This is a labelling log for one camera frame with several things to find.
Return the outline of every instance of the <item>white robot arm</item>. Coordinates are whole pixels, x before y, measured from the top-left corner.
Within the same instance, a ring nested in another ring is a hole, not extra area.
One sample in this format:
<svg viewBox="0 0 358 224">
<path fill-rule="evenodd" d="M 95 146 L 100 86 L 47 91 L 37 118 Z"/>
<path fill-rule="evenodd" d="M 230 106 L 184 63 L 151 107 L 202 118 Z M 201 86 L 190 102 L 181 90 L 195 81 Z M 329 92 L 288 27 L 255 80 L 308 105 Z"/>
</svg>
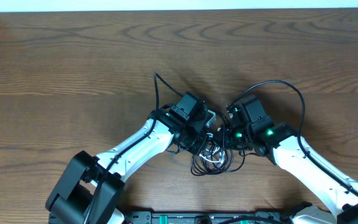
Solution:
<svg viewBox="0 0 358 224">
<path fill-rule="evenodd" d="M 98 164 L 103 168 L 107 168 L 114 156 L 118 155 L 127 146 L 147 134 L 152 127 L 152 123 L 153 119 L 148 119 L 143 127 L 134 135 L 123 141 L 118 146 L 96 155 L 96 157 L 99 158 Z M 120 175 L 121 180 L 125 182 L 145 162 L 158 153 L 165 151 L 172 142 L 172 138 L 173 134 L 169 131 L 169 128 L 160 121 L 157 121 L 151 134 L 125 152 L 118 159 L 117 163 L 110 168 L 109 172 Z M 98 185 L 98 183 L 94 180 L 92 181 L 92 184 L 95 186 Z M 114 209 L 108 224 L 121 224 L 124 219 L 124 215 L 118 209 Z"/>
<path fill-rule="evenodd" d="M 326 159 L 314 151 L 304 138 L 302 144 L 310 152 L 316 161 L 324 166 L 330 173 L 340 178 L 348 186 L 358 191 L 358 182 L 334 167 Z M 301 151 L 296 137 L 291 136 L 280 142 L 280 146 L 273 149 L 275 162 L 282 169 L 298 178 L 308 187 L 329 209 L 331 213 L 318 210 L 316 207 L 308 207 L 298 212 L 293 217 L 293 222 L 298 223 L 336 223 L 337 216 L 342 213 L 343 206 L 358 204 L 358 197 L 349 193 L 335 180 L 316 167 Z"/>
</svg>

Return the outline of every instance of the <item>wood grain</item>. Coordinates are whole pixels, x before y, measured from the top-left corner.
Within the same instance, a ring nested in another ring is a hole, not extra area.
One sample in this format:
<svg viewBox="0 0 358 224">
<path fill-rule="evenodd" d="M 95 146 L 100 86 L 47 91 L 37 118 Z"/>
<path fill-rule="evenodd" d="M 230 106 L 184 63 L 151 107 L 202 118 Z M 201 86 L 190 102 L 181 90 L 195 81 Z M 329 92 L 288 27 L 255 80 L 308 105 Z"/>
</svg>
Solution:
<svg viewBox="0 0 358 224">
<path fill-rule="evenodd" d="M 294 84 L 305 94 L 304 136 L 358 180 L 358 9 L 0 14 L 0 223 L 46 223 L 45 201 L 69 160 L 141 127 L 154 108 L 153 72 L 220 110 L 256 82 Z M 256 94 L 276 122 L 298 124 L 289 89 Z M 160 97 L 178 101 L 163 85 Z M 193 177 L 190 157 L 148 161 L 120 206 L 240 212 L 306 200 L 324 208 L 266 159 Z"/>
</svg>

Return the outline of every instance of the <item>black cable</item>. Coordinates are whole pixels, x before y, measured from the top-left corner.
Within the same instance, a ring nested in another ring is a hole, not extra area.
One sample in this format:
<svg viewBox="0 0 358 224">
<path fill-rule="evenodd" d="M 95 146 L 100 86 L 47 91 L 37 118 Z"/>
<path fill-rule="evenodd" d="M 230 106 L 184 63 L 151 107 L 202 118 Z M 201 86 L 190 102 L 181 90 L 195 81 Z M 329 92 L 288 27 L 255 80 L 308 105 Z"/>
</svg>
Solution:
<svg viewBox="0 0 358 224">
<path fill-rule="evenodd" d="M 217 166 L 215 163 L 212 163 L 213 167 L 215 168 L 215 173 L 216 174 L 222 174 L 224 172 L 226 172 L 231 164 L 233 163 L 234 161 L 234 154 L 233 154 L 233 150 L 231 149 L 228 149 L 228 150 L 225 150 L 225 162 L 223 163 L 223 165 L 221 167 Z"/>
<path fill-rule="evenodd" d="M 155 87 L 155 109 L 156 111 L 158 111 L 158 107 L 159 107 L 159 104 L 160 104 L 160 98 L 159 98 L 159 95 L 158 95 L 158 86 L 157 86 L 157 77 L 159 77 L 159 75 L 157 73 L 154 74 L 154 87 Z M 94 204 L 95 204 L 95 201 L 96 201 L 96 198 L 99 194 L 99 191 L 100 191 L 100 188 L 102 186 L 102 184 L 104 183 L 104 181 L 106 180 L 106 177 L 107 177 L 107 174 L 109 173 L 111 167 L 113 164 L 115 164 L 118 159 L 125 153 L 127 152 L 128 150 L 130 150 L 132 147 L 134 147 L 136 144 L 138 144 L 139 142 L 143 141 L 145 138 L 147 138 L 148 136 L 150 136 L 150 134 L 152 133 L 152 131 L 154 130 L 154 127 L 155 127 L 155 124 L 157 122 L 157 115 L 155 115 L 154 117 L 154 120 L 153 120 L 153 123 L 150 127 L 150 130 L 148 131 L 147 134 L 143 135 L 141 138 L 139 138 L 138 140 L 136 140 L 135 142 L 133 142 L 131 145 L 129 145 L 128 147 L 126 147 L 125 149 L 123 149 L 118 155 L 114 156 L 114 158 L 111 160 L 111 162 L 109 163 L 109 165 L 106 167 L 106 169 L 104 170 L 103 172 L 103 175 L 102 177 L 100 178 L 99 182 L 98 182 L 98 186 L 96 186 L 96 189 L 94 191 L 94 194 L 93 194 L 93 197 L 91 199 L 91 202 L 89 203 L 89 208 L 88 208 L 88 211 L 85 215 L 85 219 L 84 219 L 84 222 L 83 224 L 88 224 L 88 220 L 89 220 L 89 217 L 90 217 L 90 214 L 92 213 L 92 209 L 94 207 Z"/>
<path fill-rule="evenodd" d="M 176 154 L 179 154 L 179 152 L 181 151 L 181 147 L 180 147 L 180 145 L 178 145 L 178 150 L 175 152 L 175 151 L 172 151 L 172 150 L 168 150 L 168 148 L 165 150 L 165 152 L 169 152 L 169 153 L 172 153 L 172 154 L 174 154 L 174 155 L 176 155 Z"/>
<path fill-rule="evenodd" d="M 210 141 L 210 145 L 211 145 L 211 148 L 208 149 L 208 153 L 206 155 L 206 157 L 210 157 L 211 160 L 213 160 L 213 152 L 215 151 L 215 148 L 217 146 L 217 144 L 214 142 L 214 141 Z M 201 156 L 204 156 L 205 155 L 205 150 L 204 149 L 200 154 Z M 222 154 L 223 154 L 223 149 L 220 148 L 218 152 L 216 152 L 215 154 L 218 154 L 220 153 L 221 155 L 221 158 L 222 159 L 222 162 L 219 163 L 219 166 L 218 169 L 217 169 L 217 166 L 213 163 L 213 162 L 207 162 L 207 160 L 203 159 L 201 156 L 200 156 L 200 162 L 201 162 L 201 165 L 199 165 L 196 161 L 195 161 L 195 156 L 196 155 L 193 155 L 193 157 L 191 158 L 191 166 L 190 166 L 190 172 L 195 175 L 195 176 L 202 176 L 202 175 L 218 175 L 218 174 L 221 174 L 222 173 L 222 170 L 226 170 L 228 169 L 229 167 L 229 163 L 227 162 L 228 158 L 227 158 L 227 152 L 225 151 L 224 152 L 224 157 L 222 157 Z M 209 163 L 212 163 L 214 165 L 214 168 L 209 168 Z"/>
<path fill-rule="evenodd" d="M 237 101 L 239 101 L 245 94 L 247 94 L 248 92 L 250 92 L 251 90 L 253 90 L 254 88 L 257 88 L 258 86 L 264 85 L 264 84 L 268 84 L 268 83 L 282 83 L 284 85 L 289 86 L 291 89 L 293 89 L 294 91 L 296 91 L 296 93 L 298 94 L 300 100 L 301 100 L 301 104 L 302 104 L 302 111 L 301 111 L 301 119 L 300 119 L 300 123 L 299 123 L 299 128 L 298 128 L 298 135 L 296 137 L 296 139 L 298 140 L 298 144 L 300 149 L 302 150 L 302 152 L 305 154 L 305 158 L 308 158 L 314 165 L 316 165 L 317 168 L 321 169 L 326 175 L 328 175 L 330 178 L 332 178 L 333 180 L 335 180 L 341 187 L 345 188 L 348 192 L 354 194 L 356 197 L 358 197 L 358 191 L 354 190 L 352 186 L 348 186 L 346 183 L 344 183 L 340 178 L 336 177 L 334 174 L 330 173 L 330 171 L 328 171 L 325 167 L 323 167 L 319 162 L 317 162 L 311 155 L 310 152 L 307 151 L 303 145 L 302 145 L 302 141 L 301 141 L 301 132 L 302 132 L 302 126 L 303 126 L 303 121 L 305 120 L 305 111 L 306 111 L 306 106 L 305 106 L 305 100 L 303 99 L 302 93 L 295 88 L 295 86 L 289 84 L 286 81 L 283 80 L 269 80 L 266 82 L 261 82 L 258 83 L 252 87 L 250 87 L 248 90 L 246 90 L 240 97 L 238 97 L 236 100 L 234 100 L 231 103 L 231 106 L 236 103 Z"/>
<path fill-rule="evenodd" d="M 262 218 L 262 217 L 252 217 L 252 216 L 247 216 L 247 215 L 241 215 L 237 218 L 232 218 L 230 220 L 226 220 L 224 222 L 220 222 L 218 224 L 230 224 L 230 223 L 235 223 L 235 222 L 239 222 L 239 221 L 262 221 L 265 223 L 272 223 L 272 224 L 284 224 L 283 222 L 280 221 L 276 221 L 276 220 L 272 220 L 269 218 Z"/>
<path fill-rule="evenodd" d="M 160 77 L 159 74 L 155 73 L 155 76 L 157 76 L 158 79 L 161 80 L 162 83 L 164 83 L 169 89 L 171 89 L 172 91 L 174 91 L 176 94 L 178 94 L 180 97 L 183 97 L 183 94 L 179 93 L 176 89 L 174 89 L 172 86 L 170 86 L 164 79 L 162 79 Z"/>
<path fill-rule="evenodd" d="M 246 161 L 246 156 L 249 156 L 249 155 L 258 156 L 254 152 L 250 152 L 250 153 L 246 154 L 245 150 L 239 151 L 239 155 L 242 156 L 242 162 L 241 162 L 240 166 L 234 170 L 227 170 L 226 172 L 235 172 L 235 171 L 241 169 L 241 167 L 244 165 L 244 162 Z"/>
</svg>

